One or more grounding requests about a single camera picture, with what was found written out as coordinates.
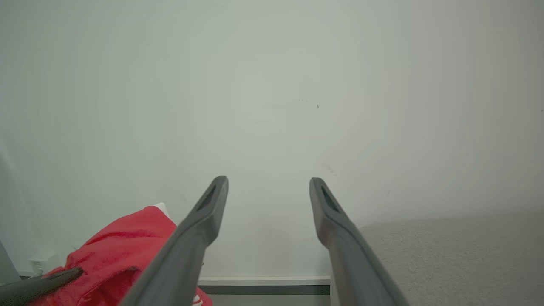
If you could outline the dark grey pointed right gripper left finger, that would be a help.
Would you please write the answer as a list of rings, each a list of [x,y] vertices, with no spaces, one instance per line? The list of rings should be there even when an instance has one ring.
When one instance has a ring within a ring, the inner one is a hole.
[[[0,304],[2,306],[29,306],[35,300],[78,279],[83,273],[83,269],[76,267],[43,277],[28,278],[2,285],[0,287]]]

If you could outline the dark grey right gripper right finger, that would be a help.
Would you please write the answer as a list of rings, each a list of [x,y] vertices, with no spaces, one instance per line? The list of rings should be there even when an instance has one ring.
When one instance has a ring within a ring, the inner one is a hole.
[[[406,306],[408,300],[344,212],[325,181],[311,178],[315,230],[328,250],[341,306]]]

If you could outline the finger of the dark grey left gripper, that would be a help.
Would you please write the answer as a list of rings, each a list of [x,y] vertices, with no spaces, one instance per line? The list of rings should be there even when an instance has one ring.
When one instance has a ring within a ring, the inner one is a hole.
[[[229,180],[218,176],[175,229],[121,302],[123,306],[190,306],[206,252],[219,235]]]

